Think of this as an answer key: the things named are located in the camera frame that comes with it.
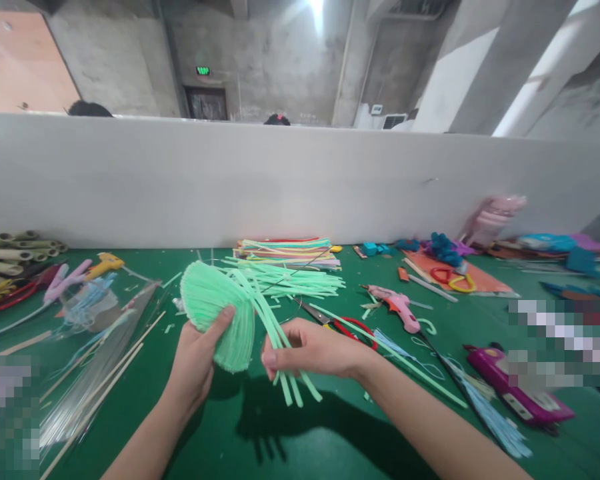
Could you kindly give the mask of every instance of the white partition wall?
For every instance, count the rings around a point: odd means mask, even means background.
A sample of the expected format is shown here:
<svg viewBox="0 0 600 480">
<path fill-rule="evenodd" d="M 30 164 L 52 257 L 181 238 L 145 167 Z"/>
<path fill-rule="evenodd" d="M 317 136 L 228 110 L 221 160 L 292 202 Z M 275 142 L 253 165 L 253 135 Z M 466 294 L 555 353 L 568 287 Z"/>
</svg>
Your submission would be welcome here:
<svg viewBox="0 0 600 480">
<path fill-rule="evenodd" d="M 72 247 L 220 247 L 457 235 L 492 194 L 510 233 L 600 213 L 600 145 L 178 120 L 0 114 L 0 231 Z"/>
</svg>

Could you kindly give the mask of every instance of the hand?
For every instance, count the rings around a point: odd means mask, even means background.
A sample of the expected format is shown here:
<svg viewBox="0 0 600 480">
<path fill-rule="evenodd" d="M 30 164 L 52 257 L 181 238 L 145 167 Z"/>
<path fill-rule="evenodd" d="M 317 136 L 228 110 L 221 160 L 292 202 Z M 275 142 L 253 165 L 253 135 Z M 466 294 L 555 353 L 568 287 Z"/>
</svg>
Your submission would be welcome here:
<svg viewBox="0 0 600 480">
<path fill-rule="evenodd" d="M 162 394 L 170 407 L 183 409 L 189 417 L 204 402 L 213 378 L 215 344 L 231 324 L 235 307 L 225 307 L 209 330 L 200 333 L 190 321 L 182 326 L 171 374 Z"/>
<path fill-rule="evenodd" d="M 262 346 L 261 360 L 269 380 L 278 370 L 306 370 L 357 377 L 370 355 L 368 346 L 308 320 L 295 318 L 281 325 L 294 347 L 274 349 L 269 336 Z"/>
</svg>

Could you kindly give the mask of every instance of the pink water bottle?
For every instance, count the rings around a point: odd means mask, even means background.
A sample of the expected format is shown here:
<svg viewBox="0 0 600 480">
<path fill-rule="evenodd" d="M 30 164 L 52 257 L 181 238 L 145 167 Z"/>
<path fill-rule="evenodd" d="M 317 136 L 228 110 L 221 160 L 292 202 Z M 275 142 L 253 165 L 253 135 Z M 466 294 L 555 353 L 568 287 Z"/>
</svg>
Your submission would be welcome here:
<svg viewBox="0 0 600 480">
<path fill-rule="evenodd" d="M 471 223 L 469 240 L 465 244 L 471 246 L 475 243 L 478 247 L 487 248 L 526 204 L 527 198 L 517 195 L 490 198 Z"/>
</svg>

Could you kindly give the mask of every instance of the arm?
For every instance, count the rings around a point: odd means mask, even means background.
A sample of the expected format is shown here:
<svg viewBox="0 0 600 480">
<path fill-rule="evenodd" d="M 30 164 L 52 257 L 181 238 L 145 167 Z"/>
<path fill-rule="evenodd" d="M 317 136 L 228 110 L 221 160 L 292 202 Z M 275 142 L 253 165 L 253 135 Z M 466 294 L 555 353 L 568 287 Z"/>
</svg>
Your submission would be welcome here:
<svg viewBox="0 0 600 480">
<path fill-rule="evenodd" d="M 182 327 L 167 386 L 156 406 L 102 476 L 102 480 L 157 480 L 191 416 L 202 405 L 213 378 L 215 344 L 235 308 L 228 306 L 206 333 L 187 321 Z"/>
<path fill-rule="evenodd" d="M 308 370 L 358 380 L 443 480 L 530 478 L 488 438 L 366 345 L 302 319 L 282 327 L 296 348 L 274 350 L 266 338 L 261 359 L 269 379 L 277 370 Z"/>
</svg>

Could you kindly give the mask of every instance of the door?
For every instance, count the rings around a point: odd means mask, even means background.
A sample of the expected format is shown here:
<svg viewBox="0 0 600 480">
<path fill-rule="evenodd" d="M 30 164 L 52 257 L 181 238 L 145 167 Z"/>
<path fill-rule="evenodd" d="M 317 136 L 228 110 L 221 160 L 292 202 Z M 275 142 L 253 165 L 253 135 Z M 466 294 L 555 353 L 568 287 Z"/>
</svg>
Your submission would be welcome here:
<svg viewBox="0 0 600 480">
<path fill-rule="evenodd" d="M 185 87 L 189 116 L 196 120 L 228 120 L 224 89 Z"/>
</svg>

